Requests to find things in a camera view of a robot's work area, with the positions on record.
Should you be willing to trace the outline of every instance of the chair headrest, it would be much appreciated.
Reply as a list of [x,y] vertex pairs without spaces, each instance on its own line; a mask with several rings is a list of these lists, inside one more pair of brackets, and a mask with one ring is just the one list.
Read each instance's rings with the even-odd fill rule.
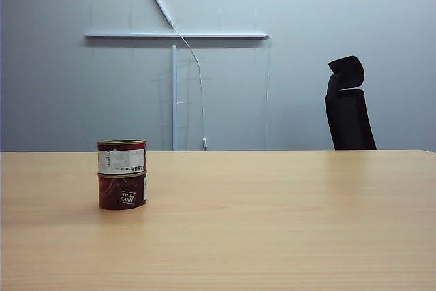
[[328,64],[333,73],[339,76],[339,90],[356,88],[364,80],[363,66],[356,56],[337,59]]

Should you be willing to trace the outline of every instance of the barcode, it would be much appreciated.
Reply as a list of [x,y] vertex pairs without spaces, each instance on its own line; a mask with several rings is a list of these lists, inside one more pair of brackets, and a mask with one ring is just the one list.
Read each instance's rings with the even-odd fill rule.
[[125,167],[120,169],[121,171],[125,170],[125,171],[129,171],[129,172],[139,172],[140,170],[144,170],[144,165],[141,166],[132,166],[132,167]]

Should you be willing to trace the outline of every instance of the can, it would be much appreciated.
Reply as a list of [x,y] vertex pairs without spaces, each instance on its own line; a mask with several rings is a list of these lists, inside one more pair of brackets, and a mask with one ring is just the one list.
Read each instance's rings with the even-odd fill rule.
[[104,140],[97,142],[98,173],[107,175],[145,172],[146,140]]
[[99,206],[103,209],[131,209],[147,201],[147,172],[125,175],[98,173]]

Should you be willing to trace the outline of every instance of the white cable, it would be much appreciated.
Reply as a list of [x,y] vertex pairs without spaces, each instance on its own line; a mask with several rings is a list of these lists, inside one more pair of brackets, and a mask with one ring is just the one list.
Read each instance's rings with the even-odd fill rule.
[[202,70],[201,70],[201,67],[200,67],[200,62],[198,61],[198,58],[197,58],[196,54],[193,52],[191,46],[187,43],[185,38],[182,37],[182,35],[178,32],[178,30],[174,26],[174,24],[172,24],[172,22],[171,22],[170,25],[176,31],[177,35],[184,41],[184,43],[186,43],[186,46],[191,51],[191,54],[193,55],[194,59],[196,60],[196,63],[197,63],[197,66],[198,66],[198,78],[200,80],[200,95],[201,95],[201,105],[202,105],[202,134],[203,134],[202,142],[203,142],[203,149],[205,151],[207,151],[206,126],[205,126],[206,124],[204,122],[203,77],[202,77]]

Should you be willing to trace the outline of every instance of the red can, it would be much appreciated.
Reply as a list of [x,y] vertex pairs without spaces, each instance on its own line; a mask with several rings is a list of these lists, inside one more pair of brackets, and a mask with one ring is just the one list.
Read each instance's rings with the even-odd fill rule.
[[99,206],[103,209],[130,209],[147,201],[147,172],[129,175],[98,174]]
[[98,173],[135,174],[146,172],[146,140],[105,140],[97,142]]

